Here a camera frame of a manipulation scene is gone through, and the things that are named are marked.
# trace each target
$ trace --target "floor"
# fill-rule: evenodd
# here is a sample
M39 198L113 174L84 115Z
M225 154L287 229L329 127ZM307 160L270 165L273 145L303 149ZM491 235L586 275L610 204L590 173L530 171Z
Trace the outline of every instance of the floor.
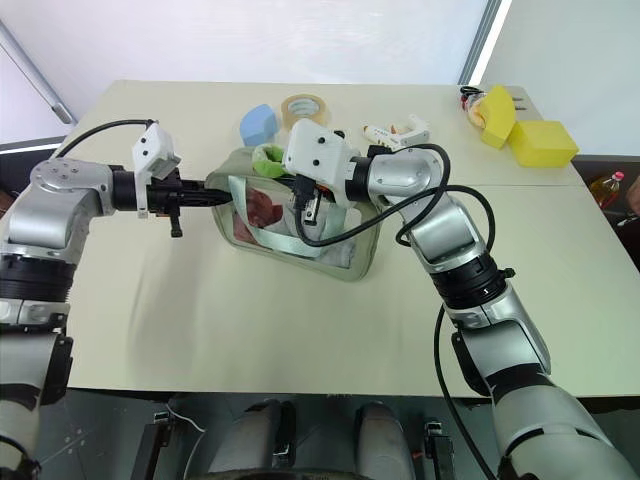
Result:
M298 415L300 468L353 470L353 419L363 404L376 400L389 405L404 426L409 447L421 449L423 419L435 417L452 437L459 480L478 479L480 473L466 445L452 425L444 401L436 397L365 397L321 395L188 394L172 400L172 406L207 429L189 468L189 475L207 471L222 436L232 420L247 407L265 398L291 400ZM42 408L37 458L42 480L126 479L146 423L162 403L70 390L56 405ZM461 406L461 414L489 465L498 465L489 405ZM618 410L595 415L596 420L622 453L640 471L640 410ZM169 446L161 450L155 479L181 479L198 432L181 421ZM417 478L434 478L430 464L418 461Z

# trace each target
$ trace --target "table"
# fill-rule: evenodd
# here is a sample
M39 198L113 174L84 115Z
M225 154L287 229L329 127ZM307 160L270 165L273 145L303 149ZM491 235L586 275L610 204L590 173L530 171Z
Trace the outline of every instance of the table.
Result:
M497 218L494 257L513 279L551 351L553 379L574 395L637 395L640 276L573 167L525 169L495 150L459 110L454 86L114 83L70 137L123 118L154 118L204 178L236 147L252 107L296 93L322 97L330 126L366 151L364 123L416 113L452 159L452 183L477 187ZM526 93L529 109L539 118ZM137 127L104 132L74 156L131 169ZM281 131L277 140L286 141ZM465 203L486 233L482 211ZM367 277L343 283L227 244L208 209L167 219L131 213L93 221L72 289L70 386L100 389L440 395L432 336L440 299L410 249L384 223ZM303 316L296 312L305 311ZM475 396L443 328L450 391Z

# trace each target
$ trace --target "roll of tape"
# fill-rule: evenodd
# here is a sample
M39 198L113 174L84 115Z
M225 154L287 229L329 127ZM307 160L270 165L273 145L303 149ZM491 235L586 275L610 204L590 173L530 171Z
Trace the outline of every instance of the roll of tape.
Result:
M315 95L294 95L282 102L282 124L287 130L301 118L309 118L320 125L327 124L327 106Z

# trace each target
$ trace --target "yellow object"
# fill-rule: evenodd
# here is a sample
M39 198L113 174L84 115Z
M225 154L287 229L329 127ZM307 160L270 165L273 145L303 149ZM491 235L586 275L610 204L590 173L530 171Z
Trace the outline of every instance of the yellow object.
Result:
M502 85L496 85L478 102L477 113L485 122L482 141L502 148L516 122L516 107L511 94Z
M564 167L578 153L578 146L560 122L517 122L508 143L524 167Z
M293 124L301 118L310 118L320 125L327 125L327 106L315 95L294 95L282 102L282 124L291 130Z

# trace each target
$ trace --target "white wall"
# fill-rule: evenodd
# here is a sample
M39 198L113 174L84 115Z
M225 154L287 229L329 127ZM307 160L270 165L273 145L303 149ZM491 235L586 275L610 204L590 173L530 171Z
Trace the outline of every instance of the white wall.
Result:
M0 145L69 133L15 63L0 48Z
M640 155L640 1L513 0L483 83L521 85L581 153Z
M120 78L455 83L486 0L2 0L79 118Z

